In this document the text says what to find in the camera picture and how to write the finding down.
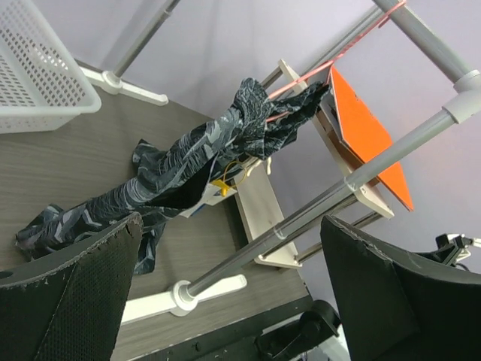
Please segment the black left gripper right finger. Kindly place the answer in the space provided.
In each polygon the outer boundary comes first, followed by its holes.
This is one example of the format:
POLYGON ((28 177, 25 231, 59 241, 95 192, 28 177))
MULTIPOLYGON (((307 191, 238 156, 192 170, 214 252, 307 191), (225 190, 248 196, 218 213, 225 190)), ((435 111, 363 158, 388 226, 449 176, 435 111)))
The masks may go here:
POLYGON ((478 360, 480 276, 401 249, 339 218, 320 238, 353 360, 478 360))

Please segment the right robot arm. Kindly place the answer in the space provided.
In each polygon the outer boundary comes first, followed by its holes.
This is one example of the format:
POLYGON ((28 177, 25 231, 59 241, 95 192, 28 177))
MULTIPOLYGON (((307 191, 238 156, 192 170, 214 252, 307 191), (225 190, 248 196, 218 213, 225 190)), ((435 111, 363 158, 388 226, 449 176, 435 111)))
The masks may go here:
POLYGON ((441 254, 442 263, 465 271, 468 271, 469 268, 461 261, 470 257, 471 247, 480 248, 480 238, 467 237, 465 234, 444 233, 438 235, 435 241, 441 254))

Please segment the dark shark-print shorts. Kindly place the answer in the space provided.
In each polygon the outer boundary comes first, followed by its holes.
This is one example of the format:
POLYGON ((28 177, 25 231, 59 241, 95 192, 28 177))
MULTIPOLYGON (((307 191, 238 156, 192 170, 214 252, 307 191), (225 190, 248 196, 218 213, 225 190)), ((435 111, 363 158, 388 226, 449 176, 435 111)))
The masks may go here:
POLYGON ((132 154, 133 178, 68 210, 45 208, 17 233, 18 248, 38 259, 135 212, 143 222, 135 274, 152 272, 166 223, 197 205, 210 182, 241 173, 246 159, 265 160, 294 142, 327 92, 315 82, 295 96, 271 100, 257 80, 243 80, 220 117, 187 132, 168 150, 140 140, 132 154))

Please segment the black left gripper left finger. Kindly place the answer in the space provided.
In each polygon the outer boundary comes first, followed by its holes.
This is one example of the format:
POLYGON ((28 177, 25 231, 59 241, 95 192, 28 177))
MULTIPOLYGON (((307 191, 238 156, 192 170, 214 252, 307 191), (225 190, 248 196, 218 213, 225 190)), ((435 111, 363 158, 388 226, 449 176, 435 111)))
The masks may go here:
POLYGON ((100 233, 1 273, 3 360, 109 360, 141 241, 133 213, 100 233))

